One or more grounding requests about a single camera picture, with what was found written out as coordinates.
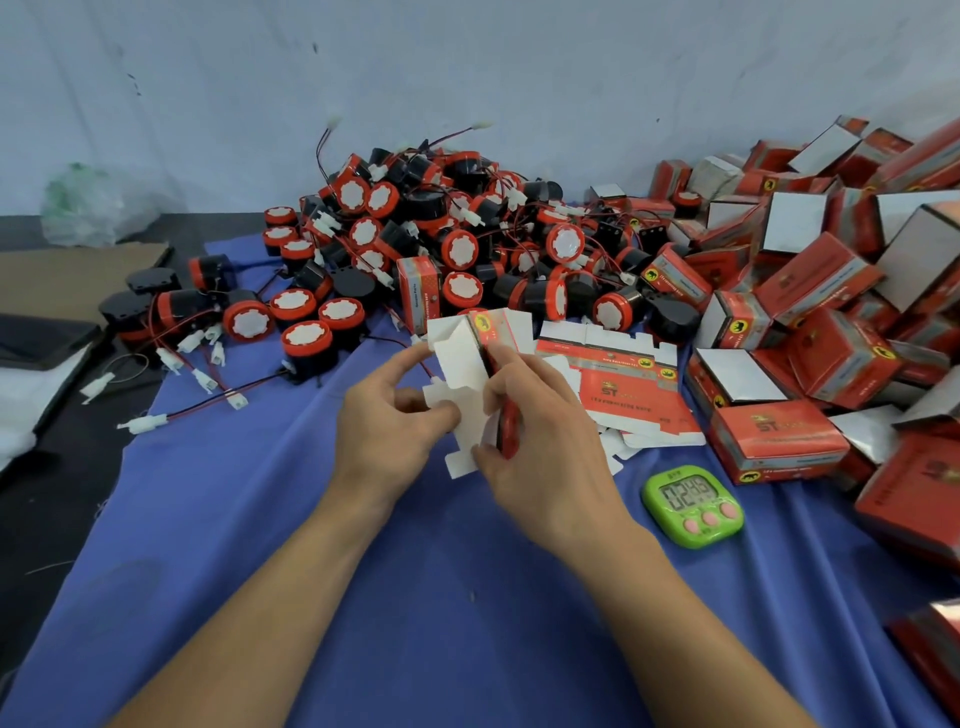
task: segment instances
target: blue cloth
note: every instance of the blue cloth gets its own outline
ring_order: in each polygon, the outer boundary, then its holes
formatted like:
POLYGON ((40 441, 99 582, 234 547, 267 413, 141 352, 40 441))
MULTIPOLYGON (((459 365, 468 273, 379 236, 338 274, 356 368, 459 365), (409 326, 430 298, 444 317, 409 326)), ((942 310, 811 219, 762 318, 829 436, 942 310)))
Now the blue cloth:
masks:
MULTIPOLYGON (((208 247, 262 257, 259 237, 208 247)), ((270 273, 251 269, 242 282, 256 288, 270 273)), ((386 321, 377 332, 401 337, 386 321)), ((322 388, 272 380, 246 409, 220 403, 137 437, 0 726, 85 728, 119 709, 307 516, 330 473, 343 394, 395 350, 365 342, 322 388)), ((275 336, 229 346, 223 374, 237 385, 279 359, 275 336)), ((420 368, 404 382, 426 383, 420 368)), ((192 377, 168 376, 152 412, 202 398, 192 377)), ((364 557, 290 725, 649 724, 584 590, 517 531, 480 476, 450 481, 454 448, 440 443, 364 557)), ((639 497, 649 475, 682 464, 729 483, 707 447, 643 452, 616 483, 684 579, 817 720, 948 726, 881 624, 956 595, 949 577, 878 546, 817 481, 733 489, 744 531, 684 550, 639 497)))

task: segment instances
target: plastic bag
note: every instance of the plastic bag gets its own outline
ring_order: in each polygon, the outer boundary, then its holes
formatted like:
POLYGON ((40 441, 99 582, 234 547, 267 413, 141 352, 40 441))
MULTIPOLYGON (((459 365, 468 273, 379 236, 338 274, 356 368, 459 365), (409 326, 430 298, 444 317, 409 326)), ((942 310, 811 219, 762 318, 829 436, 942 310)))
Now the plastic bag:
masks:
POLYGON ((142 185, 74 162, 47 184, 40 225, 52 245, 104 248, 145 230, 160 212, 142 185))

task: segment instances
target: black wire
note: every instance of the black wire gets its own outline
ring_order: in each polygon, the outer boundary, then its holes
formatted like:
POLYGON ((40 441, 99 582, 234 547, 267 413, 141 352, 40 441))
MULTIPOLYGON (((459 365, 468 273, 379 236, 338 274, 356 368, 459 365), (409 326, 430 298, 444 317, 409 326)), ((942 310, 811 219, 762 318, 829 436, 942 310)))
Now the black wire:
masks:
POLYGON ((219 394, 216 394, 216 395, 214 395, 213 397, 208 397, 207 399, 202 400, 202 401, 199 401, 199 402, 197 402, 196 404, 191 404, 189 407, 184 407, 183 409, 178 410, 177 412, 171 412, 170 414, 167 415, 167 419, 168 419, 168 420, 172 420, 172 419, 175 418, 175 417, 179 417, 180 415, 185 415, 185 414, 187 414, 188 412, 193 412, 195 409, 199 409, 200 407, 204 407, 204 406, 206 406, 206 405, 208 405, 208 404, 210 404, 211 402, 214 402, 214 401, 216 401, 216 400, 221 400, 221 399, 223 399, 223 398, 229 397, 230 395, 237 394, 237 392, 239 392, 240 390, 245 389, 245 388, 247 388, 247 387, 253 387, 254 385, 257 385, 257 384, 263 384, 263 382, 265 382, 265 381, 270 381, 271 379, 276 379, 278 376, 283 376, 284 374, 286 374, 286 371, 287 371, 286 369, 281 369, 281 370, 279 370, 279 371, 277 371, 277 372, 274 372, 273 374, 271 374, 271 375, 269 375, 269 376, 264 376, 264 377, 262 377, 262 378, 260 378, 260 379, 255 379, 254 381, 249 381, 249 382, 247 382, 246 384, 238 384, 238 385, 235 386, 235 387, 230 387, 230 388, 227 389, 226 391, 221 392, 221 393, 219 393, 219 394))

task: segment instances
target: right hand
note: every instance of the right hand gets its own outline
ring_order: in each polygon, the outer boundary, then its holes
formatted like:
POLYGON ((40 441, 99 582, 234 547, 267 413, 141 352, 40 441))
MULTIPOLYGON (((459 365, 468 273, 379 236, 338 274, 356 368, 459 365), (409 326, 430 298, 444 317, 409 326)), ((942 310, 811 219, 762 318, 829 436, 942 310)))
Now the right hand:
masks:
POLYGON ((496 502, 532 541, 567 563, 605 534, 636 526, 596 424, 563 375, 502 344, 488 352, 499 371, 484 389, 484 410, 491 414, 509 398, 523 418, 523 439, 510 460, 489 445, 473 449, 496 502))

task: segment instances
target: digital numbers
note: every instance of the digital numbers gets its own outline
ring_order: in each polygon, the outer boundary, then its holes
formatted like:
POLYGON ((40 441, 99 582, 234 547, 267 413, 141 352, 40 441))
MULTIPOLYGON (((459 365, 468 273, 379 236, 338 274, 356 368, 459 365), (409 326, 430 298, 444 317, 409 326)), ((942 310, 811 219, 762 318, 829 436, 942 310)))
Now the digital numbers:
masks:
POLYGON ((675 511, 693 508, 700 503, 714 500, 717 492, 707 480, 699 475, 692 475, 678 480, 675 483, 660 488, 667 504, 675 511))

